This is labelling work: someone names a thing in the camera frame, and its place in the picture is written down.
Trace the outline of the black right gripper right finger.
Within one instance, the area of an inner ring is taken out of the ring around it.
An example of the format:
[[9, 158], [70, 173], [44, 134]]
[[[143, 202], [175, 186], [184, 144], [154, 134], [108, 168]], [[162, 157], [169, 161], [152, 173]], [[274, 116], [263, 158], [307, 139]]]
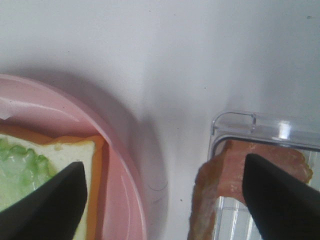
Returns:
[[245, 158], [242, 194], [262, 239], [320, 238], [320, 192], [258, 154]]

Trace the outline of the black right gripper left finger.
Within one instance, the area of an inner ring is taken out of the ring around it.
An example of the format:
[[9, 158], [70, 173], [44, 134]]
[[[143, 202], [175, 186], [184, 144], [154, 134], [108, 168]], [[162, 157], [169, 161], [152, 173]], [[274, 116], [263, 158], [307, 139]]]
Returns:
[[0, 213], [2, 240], [71, 240], [87, 203], [82, 162], [72, 162], [52, 179]]

